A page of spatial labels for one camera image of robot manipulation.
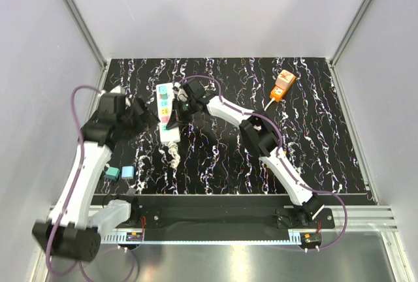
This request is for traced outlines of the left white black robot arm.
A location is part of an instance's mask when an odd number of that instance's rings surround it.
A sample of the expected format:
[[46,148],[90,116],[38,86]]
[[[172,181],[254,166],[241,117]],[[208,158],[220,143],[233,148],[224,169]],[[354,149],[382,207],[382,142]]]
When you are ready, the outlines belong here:
[[157,116],[140,97],[130,99],[120,87],[101,93],[96,111],[78,128],[76,157],[57,204],[46,220],[36,221],[32,228],[47,257],[91,262],[101,240],[114,228],[140,222],[135,195],[112,199],[92,216],[89,207],[99,178],[109,171],[105,166],[116,145],[157,124]]

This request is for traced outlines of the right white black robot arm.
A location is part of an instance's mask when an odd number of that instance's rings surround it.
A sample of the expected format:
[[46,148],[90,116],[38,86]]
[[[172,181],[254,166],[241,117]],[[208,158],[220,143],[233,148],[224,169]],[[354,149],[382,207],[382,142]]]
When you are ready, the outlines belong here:
[[253,111],[234,104],[221,93],[205,89],[197,79],[198,76],[190,76],[174,83],[174,108],[167,128],[186,124],[197,113],[222,119],[239,128],[247,152],[267,165],[285,188],[295,206],[298,223],[307,228],[314,226],[320,219],[324,204],[285,156],[278,126],[265,111]]

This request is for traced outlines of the white multi-socket power strip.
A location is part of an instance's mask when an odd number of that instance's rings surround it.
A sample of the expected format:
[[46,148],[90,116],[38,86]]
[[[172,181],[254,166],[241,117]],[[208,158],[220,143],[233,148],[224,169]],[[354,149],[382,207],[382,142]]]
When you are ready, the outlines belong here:
[[[167,98],[162,98],[159,94],[159,87],[165,86],[167,88]],[[172,112],[172,103],[175,99],[173,92],[173,83],[164,83],[156,85],[156,100],[157,113],[159,118],[159,137],[160,142],[168,145],[170,142],[178,143],[180,141],[180,130],[176,127],[171,130],[166,130],[166,124]]]

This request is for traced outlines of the light blue charger plug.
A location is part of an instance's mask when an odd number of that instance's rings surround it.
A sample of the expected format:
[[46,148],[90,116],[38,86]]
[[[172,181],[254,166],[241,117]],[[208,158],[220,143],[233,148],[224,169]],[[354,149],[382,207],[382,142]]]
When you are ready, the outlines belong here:
[[131,180],[135,177],[135,167],[134,166],[123,166],[121,168],[121,178],[123,180]]

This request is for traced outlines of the teal usb charger plug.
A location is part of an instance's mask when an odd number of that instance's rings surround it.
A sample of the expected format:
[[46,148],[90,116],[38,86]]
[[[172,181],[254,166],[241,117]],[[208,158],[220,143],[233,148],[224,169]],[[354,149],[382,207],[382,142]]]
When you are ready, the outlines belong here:
[[109,166],[104,172],[104,178],[110,181],[118,181],[120,172],[119,168]]

